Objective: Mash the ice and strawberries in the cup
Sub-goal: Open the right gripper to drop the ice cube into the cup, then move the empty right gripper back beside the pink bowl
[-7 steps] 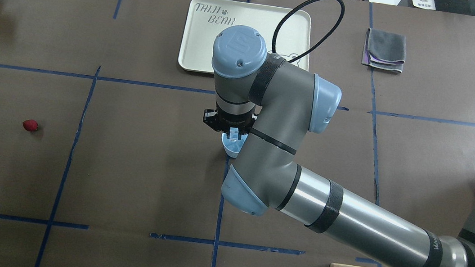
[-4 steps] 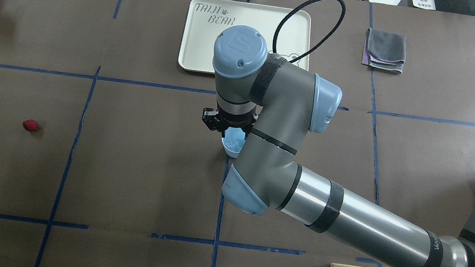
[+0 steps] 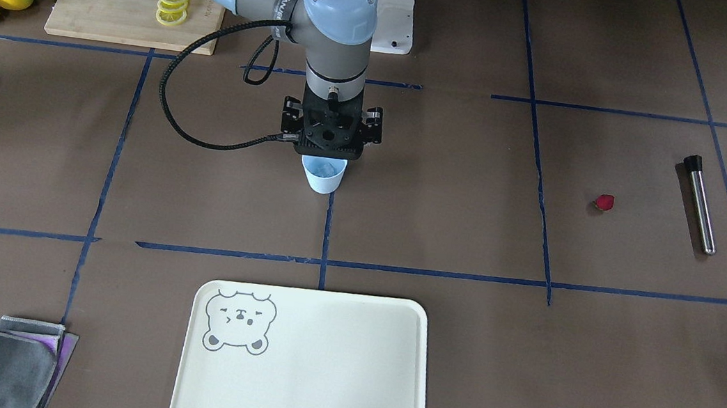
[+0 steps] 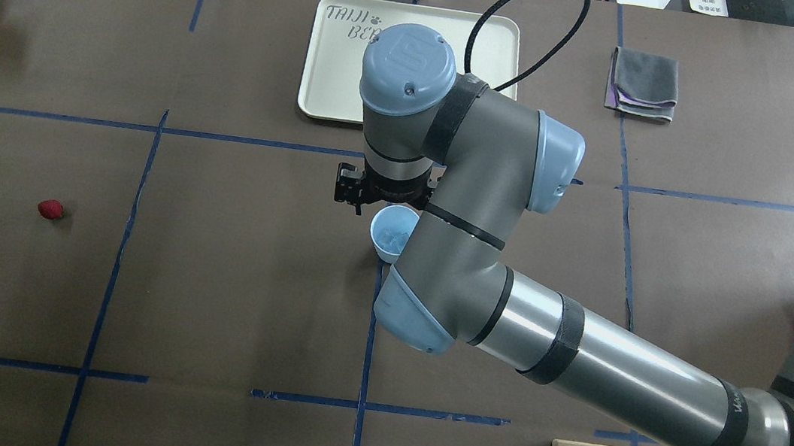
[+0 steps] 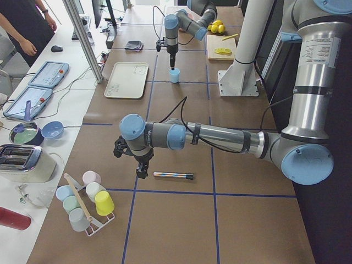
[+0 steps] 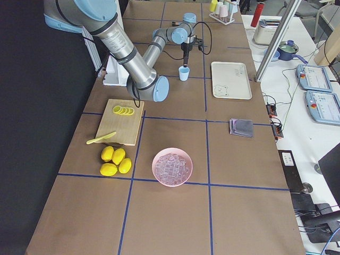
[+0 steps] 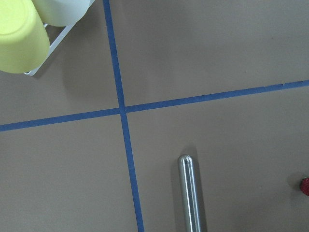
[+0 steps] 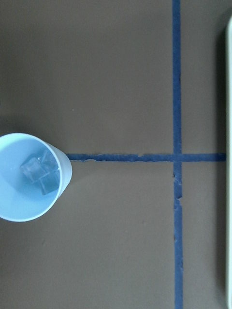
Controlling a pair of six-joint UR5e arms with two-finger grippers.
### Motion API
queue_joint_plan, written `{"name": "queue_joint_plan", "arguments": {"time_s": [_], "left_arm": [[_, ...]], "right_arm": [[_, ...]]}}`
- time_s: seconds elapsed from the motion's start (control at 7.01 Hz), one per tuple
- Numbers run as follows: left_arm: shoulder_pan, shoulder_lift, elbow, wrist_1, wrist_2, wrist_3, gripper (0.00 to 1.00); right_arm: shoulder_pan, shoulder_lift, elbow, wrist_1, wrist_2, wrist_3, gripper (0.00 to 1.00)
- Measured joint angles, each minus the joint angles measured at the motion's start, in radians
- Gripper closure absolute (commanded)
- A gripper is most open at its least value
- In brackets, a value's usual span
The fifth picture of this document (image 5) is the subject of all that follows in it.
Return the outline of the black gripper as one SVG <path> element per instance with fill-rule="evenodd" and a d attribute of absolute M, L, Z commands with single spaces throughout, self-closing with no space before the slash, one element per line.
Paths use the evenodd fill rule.
<path fill-rule="evenodd" d="M 154 156 L 153 150 L 145 151 L 131 151 L 134 158 L 138 161 L 136 175 L 139 179 L 145 179 L 149 176 L 148 168 L 149 168 L 149 160 L 151 160 Z"/>
<path fill-rule="evenodd" d="M 175 69 L 175 56 L 178 52 L 178 45 L 167 45 L 167 52 L 170 54 L 170 68 Z"/>

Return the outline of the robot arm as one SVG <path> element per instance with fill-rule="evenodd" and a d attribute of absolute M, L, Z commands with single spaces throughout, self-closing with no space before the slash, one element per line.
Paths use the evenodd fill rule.
<path fill-rule="evenodd" d="M 179 28 L 201 41 L 207 33 L 207 27 L 217 19 L 217 8 L 212 1 L 187 1 L 187 6 L 198 14 L 200 19 L 194 21 L 185 9 L 180 9 L 164 17 L 165 37 L 160 40 L 159 44 L 166 47 L 170 54 L 171 70 L 175 69 Z"/>
<path fill-rule="evenodd" d="M 274 1 L 248 1 L 244 23 L 233 64 L 219 71 L 221 96 L 249 95 L 248 78 L 266 21 Z M 201 18 L 194 21 L 181 9 L 164 19 L 166 39 L 161 46 L 175 62 L 178 28 L 201 40 L 206 27 L 217 17 L 211 1 L 188 1 L 188 8 Z M 198 141 L 230 153 L 250 153 L 271 161 L 290 180 L 313 185 L 332 172 L 334 161 L 324 146 L 328 140 L 325 119 L 336 70 L 342 36 L 351 29 L 351 1 L 284 1 L 281 40 L 301 42 L 289 123 L 280 135 L 251 133 L 173 119 L 146 122 L 138 114 L 125 116 L 119 124 L 121 136 L 115 142 L 114 155 L 133 156 L 138 161 L 136 174 L 146 178 L 153 148 L 183 149 L 189 141 Z"/>

